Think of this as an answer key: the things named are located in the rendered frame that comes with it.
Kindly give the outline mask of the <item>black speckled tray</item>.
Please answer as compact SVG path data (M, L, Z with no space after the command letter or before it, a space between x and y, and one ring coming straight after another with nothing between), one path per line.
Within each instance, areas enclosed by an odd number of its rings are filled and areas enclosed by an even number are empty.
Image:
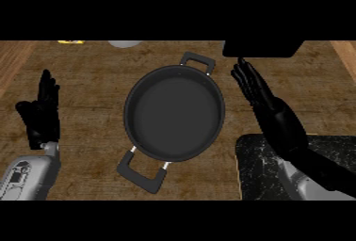
M311 135L309 147L356 173L355 136ZM343 192L327 191L275 155L262 134L247 134L238 138L235 157L244 201L356 201Z

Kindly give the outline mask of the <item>black box-shaped appliance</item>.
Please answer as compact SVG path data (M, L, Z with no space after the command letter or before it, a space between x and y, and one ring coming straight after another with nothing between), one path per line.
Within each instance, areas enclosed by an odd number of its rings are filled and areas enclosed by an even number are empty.
M228 40L225 57L291 57L303 44L302 40L251 41Z

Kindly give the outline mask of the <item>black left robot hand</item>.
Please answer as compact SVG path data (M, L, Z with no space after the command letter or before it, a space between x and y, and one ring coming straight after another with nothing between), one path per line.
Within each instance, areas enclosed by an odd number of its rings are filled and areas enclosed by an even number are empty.
M49 70L40 76L37 99L18 102L15 110L27 126L30 148L40 150L43 144L59 141L59 85Z

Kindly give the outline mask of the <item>pale grey round object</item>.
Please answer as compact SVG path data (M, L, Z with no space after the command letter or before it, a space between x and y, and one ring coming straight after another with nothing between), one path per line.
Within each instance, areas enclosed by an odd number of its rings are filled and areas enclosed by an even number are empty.
M110 40L108 43L117 48L130 48L136 46L142 40Z

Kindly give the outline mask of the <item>dark grey two-handled pot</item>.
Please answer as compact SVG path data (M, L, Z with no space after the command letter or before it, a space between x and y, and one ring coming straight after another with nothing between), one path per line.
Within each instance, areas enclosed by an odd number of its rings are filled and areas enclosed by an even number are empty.
M212 78L216 60L186 52L178 65L152 70L132 87L124 105L124 127L132 148L117 172L150 193L157 193L167 169L154 178L132 167L136 152L170 165L197 157L222 132L226 103Z

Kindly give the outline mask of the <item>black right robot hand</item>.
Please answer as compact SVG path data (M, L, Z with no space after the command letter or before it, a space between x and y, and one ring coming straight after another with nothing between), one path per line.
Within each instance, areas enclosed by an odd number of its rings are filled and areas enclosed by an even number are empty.
M297 114L281 98L274 95L265 78L243 57L231 75L250 102L257 123L277 155L291 160L308 149L309 141Z

